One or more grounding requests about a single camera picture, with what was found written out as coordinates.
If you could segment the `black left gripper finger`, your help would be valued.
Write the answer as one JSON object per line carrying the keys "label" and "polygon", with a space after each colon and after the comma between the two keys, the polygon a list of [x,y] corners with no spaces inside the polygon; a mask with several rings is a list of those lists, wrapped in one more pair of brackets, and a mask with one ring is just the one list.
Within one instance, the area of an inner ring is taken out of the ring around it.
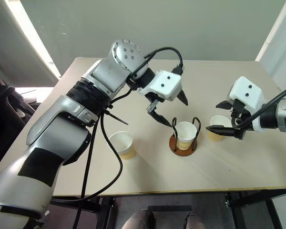
{"label": "black left gripper finger", "polygon": [[152,111],[150,112],[150,116],[151,116],[155,121],[157,121],[157,122],[159,122],[159,123],[161,123],[161,124],[163,124],[163,125],[165,125],[165,126],[172,127],[171,124],[168,122],[168,120],[167,120],[165,117],[163,117],[162,115],[157,114],[157,113],[155,112],[155,110],[152,110]]}
{"label": "black left gripper finger", "polygon": [[186,98],[186,95],[182,89],[182,87],[180,88],[178,94],[177,94],[177,98],[186,106],[188,106],[188,100]]}

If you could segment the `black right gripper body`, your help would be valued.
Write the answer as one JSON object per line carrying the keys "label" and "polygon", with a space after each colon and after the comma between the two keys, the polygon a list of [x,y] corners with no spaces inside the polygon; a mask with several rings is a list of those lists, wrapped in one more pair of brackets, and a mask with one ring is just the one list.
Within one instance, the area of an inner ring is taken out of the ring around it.
{"label": "black right gripper body", "polygon": [[231,124],[234,129],[234,137],[243,140],[247,130],[252,131],[252,123],[250,122],[242,128],[236,128],[238,124],[241,124],[243,121],[250,117],[250,113],[245,109],[245,104],[241,101],[234,101],[232,105],[231,113]]}

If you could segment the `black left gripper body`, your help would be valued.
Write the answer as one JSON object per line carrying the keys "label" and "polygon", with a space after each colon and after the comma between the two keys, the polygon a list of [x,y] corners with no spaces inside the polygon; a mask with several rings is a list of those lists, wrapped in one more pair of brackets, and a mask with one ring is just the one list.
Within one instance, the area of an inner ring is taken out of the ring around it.
{"label": "black left gripper body", "polygon": [[154,111],[159,102],[162,103],[165,101],[164,98],[161,98],[157,94],[146,94],[145,97],[148,99],[149,102],[151,102],[151,104],[147,108],[148,113],[151,113],[152,111]]}

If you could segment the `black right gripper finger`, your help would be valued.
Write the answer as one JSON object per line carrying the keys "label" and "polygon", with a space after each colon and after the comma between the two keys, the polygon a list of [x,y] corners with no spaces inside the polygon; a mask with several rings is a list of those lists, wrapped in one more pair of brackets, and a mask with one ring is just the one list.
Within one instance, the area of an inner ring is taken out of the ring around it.
{"label": "black right gripper finger", "polygon": [[232,127],[224,127],[223,125],[211,125],[207,126],[206,129],[211,133],[220,136],[234,136],[235,129]]}
{"label": "black right gripper finger", "polygon": [[233,105],[227,100],[224,100],[220,102],[219,104],[217,104],[215,107],[219,109],[231,110]]}

